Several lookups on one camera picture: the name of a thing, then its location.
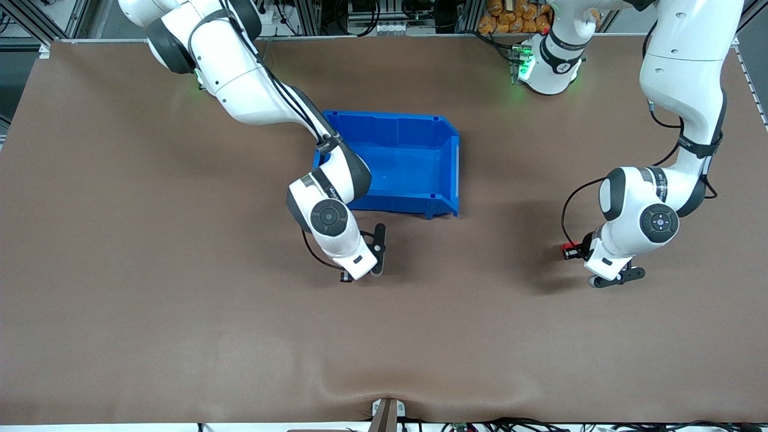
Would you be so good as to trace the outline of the blue plastic storage bin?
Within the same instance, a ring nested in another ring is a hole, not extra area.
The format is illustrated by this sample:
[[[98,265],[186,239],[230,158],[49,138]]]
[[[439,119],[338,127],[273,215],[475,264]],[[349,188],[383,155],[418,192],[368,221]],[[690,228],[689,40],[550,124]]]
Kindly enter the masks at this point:
[[[442,116],[324,110],[324,116],[372,172],[356,211],[459,214],[459,133]]]

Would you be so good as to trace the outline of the orange snack packet pile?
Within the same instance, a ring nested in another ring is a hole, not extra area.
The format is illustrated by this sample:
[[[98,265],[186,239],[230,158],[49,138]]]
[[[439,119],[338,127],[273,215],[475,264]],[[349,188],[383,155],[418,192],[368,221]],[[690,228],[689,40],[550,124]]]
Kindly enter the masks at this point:
[[[485,0],[480,17],[480,34],[546,34],[554,19],[554,9],[545,0]]]

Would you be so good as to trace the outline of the aluminium frame profile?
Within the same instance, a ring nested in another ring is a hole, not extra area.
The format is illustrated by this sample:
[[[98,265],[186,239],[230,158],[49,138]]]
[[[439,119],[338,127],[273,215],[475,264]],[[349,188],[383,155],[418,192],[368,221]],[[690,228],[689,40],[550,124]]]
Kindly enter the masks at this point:
[[[768,0],[745,0],[737,27],[737,56],[768,131]]]
[[[0,0],[0,10],[39,41],[71,39],[97,0]]]

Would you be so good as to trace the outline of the brown table mat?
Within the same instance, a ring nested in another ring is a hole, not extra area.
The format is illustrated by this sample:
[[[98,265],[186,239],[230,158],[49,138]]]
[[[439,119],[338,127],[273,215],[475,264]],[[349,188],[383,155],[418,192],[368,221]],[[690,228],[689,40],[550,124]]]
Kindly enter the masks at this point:
[[[458,218],[387,225],[385,270],[343,284],[286,209],[298,125],[234,121],[143,43],[58,43],[0,151],[0,424],[768,421],[768,132],[722,69],[719,191],[593,289],[560,257],[573,189],[661,159],[641,37],[597,37],[564,93],[512,85],[473,37],[280,40],[321,109],[445,116]]]

